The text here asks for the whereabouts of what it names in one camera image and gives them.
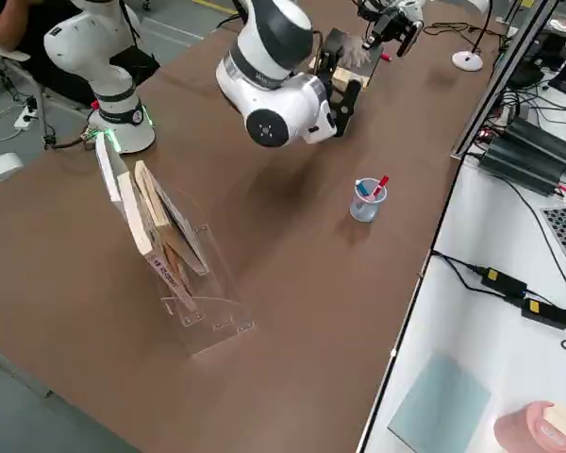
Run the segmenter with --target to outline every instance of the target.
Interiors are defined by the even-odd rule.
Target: red pen
[[[379,181],[379,184],[377,184],[377,187],[374,190],[374,196],[377,196],[381,190],[386,186],[386,184],[388,184],[388,180],[390,178],[387,176],[384,176],[381,178],[381,181]]]

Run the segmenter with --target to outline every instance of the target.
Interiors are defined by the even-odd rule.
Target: blue pen
[[[356,184],[358,193],[360,193],[362,196],[369,196],[369,192],[367,191],[367,189],[365,189],[365,186],[363,186],[362,181],[357,179]]]

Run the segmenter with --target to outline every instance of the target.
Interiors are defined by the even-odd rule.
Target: clear acrylic stand
[[[161,302],[175,322],[176,330],[190,354],[197,354],[254,327],[249,310],[240,302],[237,285],[226,266],[207,224],[196,226],[201,208],[178,190],[164,188],[193,227],[208,262],[209,272],[199,276],[186,269],[192,300],[182,301],[159,282]]]

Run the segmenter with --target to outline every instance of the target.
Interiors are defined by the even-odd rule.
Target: brown table
[[[306,3],[322,30],[364,28],[349,1]],[[425,15],[481,21],[444,4]],[[347,453],[490,67],[462,73],[450,62],[459,36],[422,36],[379,66],[345,138],[268,150],[215,83],[233,38],[212,34],[143,85],[158,142],[130,161],[203,207],[257,327],[188,357],[93,153],[72,149],[0,185],[0,352],[146,452]],[[384,172],[379,218],[353,221],[353,181]]]

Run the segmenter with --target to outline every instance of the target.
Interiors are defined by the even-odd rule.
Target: pen
[[[365,189],[365,186],[363,185],[362,181],[357,179],[356,184],[357,184],[358,193],[360,193],[362,196],[368,196],[369,195],[369,192],[367,191],[367,189]]]
[[[374,190],[374,196],[377,196],[381,190],[386,186],[386,184],[388,183],[388,180],[390,178],[387,176],[384,176],[381,178],[381,181],[379,181],[379,184],[377,184],[377,187]]]

